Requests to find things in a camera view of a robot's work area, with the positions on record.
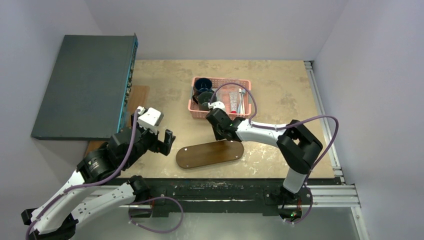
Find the cable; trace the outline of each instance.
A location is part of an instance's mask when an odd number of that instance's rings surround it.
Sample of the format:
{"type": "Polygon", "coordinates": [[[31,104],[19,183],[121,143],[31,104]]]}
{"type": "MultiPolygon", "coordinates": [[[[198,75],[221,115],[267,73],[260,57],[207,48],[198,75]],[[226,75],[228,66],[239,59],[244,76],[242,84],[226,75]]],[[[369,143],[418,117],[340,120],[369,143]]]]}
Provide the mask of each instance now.
{"type": "Polygon", "coordinates": [[[134,145],[134,139],[136,137],[136,128],[137,128],[137,118],[138,118],[138,110],[135,110],[134,113],[134,119],[132,121],[132,132],[131,132],[131,139],[129,141],[129,146],[128,146],[128,150],[126,151],[125,157],[123,158],[121,164],[118,166],[118,168],[115,170],[115,172],[112,173],[112,175],[108,176],[107,178],[101,180],[101,181],[97,181],[97,182],[93,182],[93,183],[88,183],[88,184],[80,184],[80,185],[75,185],[75,186],[71,186],[66,188],[63,193],[57,195],[55,198],[53,198],[49,203],[47,203],[47,205],[40,211],[40,213],[35,217],[35,220],[31,222],[31,224],[29,225],[28,229],[26,230],[26,235],[25,235],[25,239],[26,240],[30,240],[30,233],[32,228],[34,227],[34,225],[36,224],[36,222],[38,222],[40,220],[40,218],[44,215],[44,213],[53,205],[55,204],[61,197],[65,196],[67,193],[69,193],[70,191],[74,190],[74,189],[79,189],[79,188],[88,188],[88,187],[94,187],[94,186],[99,186],[99,185],[103,185],[107,182],[109,182],[111,179],[113,179],[114,177],[116,177],[116,175],[122,170],[122,168],[125,166],[125,164],[128,161],[128,158],[130,157],[131,154],[131,150],[133,149],[133,145],[134,145]]]}
{"type": "Polygon", "coordinates": [[[132,224],[134,224],[134,225],[136,225],[137,227],[140,227],[140,228],[142,228],[142,229],[145,229],[145,230],[147,230],[147,231],[150,231],[150,232],[153,232],[153,233],[157,233],[157,234],[167,234],[167,233],[170,233],[170,232],[172,232],[172,231],[176,230],[177,228],[179,228],[179,227],[180,227],[180,225],[181,225],[181,223],[183,222],[183,218],[184,218],[184,211],[183,211],[183,207],[181,206],[181,204],[180,204],[177,200],[173,199],[172,197],[168,197],[168,196],[158,196],[158,197],[154,197],[154,198],[151,198],[151,199],[148,199],[148,200],[144,200],[144,201],[133,202],[133,203],[131,203],[131,204],[132,204],[132,205],[145,204],[145,203],[149,203],[149,202],[152,202],[152,201],[154,201],[154,200],[159,200],[159,199],[168,199],[168,200],[171,200],[171,201],[173,201],[174,203],[176,203],[176,204],[178,205],[179,209],[181,210],[181,218],[179,219],[179,222],[178,222],[178,224],[177,224],[175,227],[173,227],[173,228],[171,228],[171,229],[169,229],[169,230],[156,230],[156,229],[152,229],[152,228],[149,228],[149,227],[143,226],[143,225],[141,225],[141,224],[139,224],[139,223],[135,222],[135,221],[131,218],[131,214],[130,214],[130,212],[128,211],[129,222],[130,222],[130,223],[132,223],[132,224]]]}
{"type": "Polygon", "coordinates": [[[308,214],[311,212],[312,205],[313,205],[312,192],[311,192],[311,189],[309,189],[308,187],[306,187],[306,182],[307,182],[307,180],[308,180],[309,176],[311,175],[312,170],[313,170],[313,169],[315,168],[315,166],[316,166],[316,165],[317,165],[317,164],[321,161],[321,159],[323,159],[323,157],[327,154],[327,152],[330,150],[331,146],[333,145],[334,140],[336,139],[337,133],[339,132],[339,120],[338,120],[336,117],[334,117],[334,116],[330,116],[330,115],[318,115],[318,116],[314,116],[314,117],[308,118],[308,119],[306,119],[306,120],[299,121],[299,122],[296,122],[296,123],[294,123],[294,124],[286,125],[286,126],[283,126],[283,127],[271,127],[271,126],[263,126],[263,125],[254,124],[254,123],[252,123],[252,119],[253,119],[253,118],[256,116],[256,114],[258,113],[258,106],[256,105],[255,98],[253,97],[253,95],[252,95],[251,91],[250,91],[249,89],[247,89],[245,86],[243,86],[243,85],[241,85],[241,84],[239,84],[239,83],[236,83],[236,82],[228,82],[228,83],[224,83],[224,84],[222,84],[221,86],[219,86],[219,87],[215,90],[215,92],[213,93],[212,97],[211,97],[211,98],[210,98],[210,100],[209,100],[209,103],[212,103],[212,99],[214,99],[214,97],[215,97],[215,95],[217,94],[218,90],[219,90],[219,89],[221,89],[223,86],[226,86],[226,85],[237,85],[237,86],[239,86],[239,87],[241,87],[241,88],[245,89],[245,90],[246,90],[246,92],[249,94],[250,98],[252,99],[253,105],[254,105],[254,113],[252,114],[252,116],[250,116],[250,117],[248,118],[249,124],[250,124],[252,127],[256,127],[256,128],[260,128],[260,129],[268,129],[268,130],[280,131],[280,130],[286,130],[286,129],[294,128],[294,127],[300,126],[300,125],[305,124],[305,123],[309,123],[309,122],[314,121],[314,120],[317,120],[317,119],[329,118],[329,119],[334,120],[334,122],[335,122],[334,134],[333,134],[333,136],[332,136],[332,138],[331,138],[330,142],[328,142],[327,147],[324,149],[324,151],[322,152],[322,154],[321,154],[321,155],[320,155],[320,156],[316,159],[316,161],[313,163],[313,165],[312,165],[312,166],[311,166],[311,168],[310,168],[309,173],[306,175],[306,177],[305,177],[305,179],[304,179],[304,181],[303,181],[303,186],[304,186],[304,187],[305,187],[305,188],[309,191],[309,194],[310,194],[310,206],[309,206],[308,210],[306,211],[306,213],[303,215],[303,217],[302,217],[301,219],[299,219],[299,220],[297,220],[297,221],[295,221],[295,222],[292,222],[292,223],[297,224],[297,223],[301,222],[301,221],[302,221],[303,219],[305,219],[305,217],[306,217],[306,216],[308,216],[308,214]]]}

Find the oval wooden board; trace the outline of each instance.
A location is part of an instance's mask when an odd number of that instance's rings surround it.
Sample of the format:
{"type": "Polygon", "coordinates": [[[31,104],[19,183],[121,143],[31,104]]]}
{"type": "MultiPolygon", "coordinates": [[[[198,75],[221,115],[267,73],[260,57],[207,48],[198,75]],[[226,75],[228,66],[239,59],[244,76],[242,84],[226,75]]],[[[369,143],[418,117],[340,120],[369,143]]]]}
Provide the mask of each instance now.
{"type": "Polygon", "coordinates": [[[192,169],[237,160],[243,156],[244,151],[241,142],[222,140],[182,147],[175,159],[181,168],[192,169]]]}

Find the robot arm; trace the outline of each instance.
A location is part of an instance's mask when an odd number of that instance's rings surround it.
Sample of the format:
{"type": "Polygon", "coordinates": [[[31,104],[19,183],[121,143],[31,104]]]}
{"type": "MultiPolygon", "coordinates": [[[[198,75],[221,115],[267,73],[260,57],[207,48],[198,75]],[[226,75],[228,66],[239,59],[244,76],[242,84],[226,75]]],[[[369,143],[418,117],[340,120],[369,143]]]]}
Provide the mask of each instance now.
{"type": "Polygon", "coordinates": [[[212,125],[216,140],[226,139],[238,142],[257,142],[280,149],[290,169],[283,187],[292,194],[297,194],[304,184],[315,160],[323,149],[321,142],[302,124],[285,130],[278,128],[286,124],[272,125],[254,123],[255,126],[272,127],[264,129],[252,126],[248,119],[236,117],[231,120],[221,108],[214,108],[206,119],[212,125]]]}
{"type": "MultiPolygon", "coordinates": [[[[167,156],[175,140],[175,136],[170,130],[165,131],[163,142],[158,140],[157,127],[163,118],[160,111],[144,107],[138,107],[137,111],[134,144],[129,158],[122,168],[123,171],[148,150],[167,156]]],[[[148,199],[149,187],[141,176],[133,176],[118,188],[87,202],[83,202],[84,199],[97,190],[98,186],[76,188],[64,193],[65,189],[72,186],[96,183],[111,176],[123,162],[130,145],[131,135],[131,127],[121,129],[108,142],[87,154],[64,186],[45,204],[37,209],[23,211],[21,217],[24,224],[32,225],[34,229],[27,239],[70,239],[77,228],[96,217],[121,205],[148,199]],[[48,208],[48,210],[40,219],[37,219],[44,208],[48,208]]]]}

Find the beige table surface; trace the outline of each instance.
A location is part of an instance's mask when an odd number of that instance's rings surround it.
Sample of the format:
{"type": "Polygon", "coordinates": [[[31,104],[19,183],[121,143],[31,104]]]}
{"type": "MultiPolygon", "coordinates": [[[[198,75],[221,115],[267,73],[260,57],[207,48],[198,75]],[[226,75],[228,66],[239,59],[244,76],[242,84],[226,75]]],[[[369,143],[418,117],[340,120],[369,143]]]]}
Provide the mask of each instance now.
{"type": "MultiPolygon", "coordinates": [[[[304,120],[318,114],[303,61],[137,60],[133,84],[149,86],[146,107],[164,113],[159,139],[163,140],[165,129],[169,129],[176,140],[168,156],[149,151],[121,177],[284,178],[289,167],[280,150],[256,142],[243,142],[244,155],[235,161],[193,169],[177,165],[175,156],[179,149],[215,141],[210,124],[205,119],[193,119],[188,111],[191,82],[195,76],[250,80],[258,105],[258,113],[253,119],[255,122],[287,124],[292,119],[304,120]]],[[[325,146],[320,121],[307,123],[306,126],[325,146]]],[[[313,170],[311,177],[334,177],[328,154],[313,170]]]]}

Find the white wall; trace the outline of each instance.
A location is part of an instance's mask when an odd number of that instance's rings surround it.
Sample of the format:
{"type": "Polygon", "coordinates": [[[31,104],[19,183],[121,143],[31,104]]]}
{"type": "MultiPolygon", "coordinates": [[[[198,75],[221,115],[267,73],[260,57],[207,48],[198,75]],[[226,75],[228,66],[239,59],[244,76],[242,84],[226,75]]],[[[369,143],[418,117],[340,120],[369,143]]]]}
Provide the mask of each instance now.
{"type": "Polygon", "coordinates": [[[142,59],[312,60],[347,0],[85,0],[105,35],[142,59]]]}
{"type": "Polygon", "coordinates": [[[424,236],[424,1],[349,1],[313,64],[371,239],[424,236]]]}
{"type": "Polygon", "coordinates": [[[0,33],[0,232],[16,240],[20,213],[48,200],[87,146],[30,138],[62,38],[101,31],[83,0],[2,0],[0,33]]]}

